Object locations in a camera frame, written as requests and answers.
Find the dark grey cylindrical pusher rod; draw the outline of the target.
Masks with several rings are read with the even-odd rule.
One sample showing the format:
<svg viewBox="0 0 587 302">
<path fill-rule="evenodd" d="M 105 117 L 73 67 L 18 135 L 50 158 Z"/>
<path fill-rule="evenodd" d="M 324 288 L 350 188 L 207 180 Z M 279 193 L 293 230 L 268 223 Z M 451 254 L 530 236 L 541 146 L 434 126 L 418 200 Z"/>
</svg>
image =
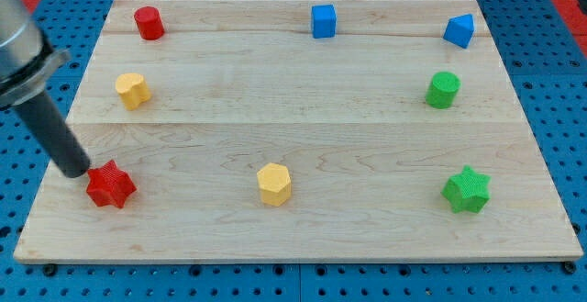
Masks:
<svg viewBox="0 0 587 302">
<path fill-rule="evenodd" d="M 76 178 L 88 171 L 89 156 L 46 91 L 14 109 L 64 176 Z"/>
</svg>

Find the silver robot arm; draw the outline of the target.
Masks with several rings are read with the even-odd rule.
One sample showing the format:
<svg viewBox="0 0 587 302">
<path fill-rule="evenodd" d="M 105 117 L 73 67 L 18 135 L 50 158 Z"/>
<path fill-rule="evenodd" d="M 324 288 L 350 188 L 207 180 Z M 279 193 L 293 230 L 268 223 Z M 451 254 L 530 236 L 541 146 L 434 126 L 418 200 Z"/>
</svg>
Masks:
<svg viewBox="0 0 587 302">
<path fill-rule="evenodd" d="M 68 178 L 85 174 L 90 158 L 46 90 L 71 58 L 56 50 L 21 0 L 1 0 L 1 107 L 10 107 Z"/>
</svg>

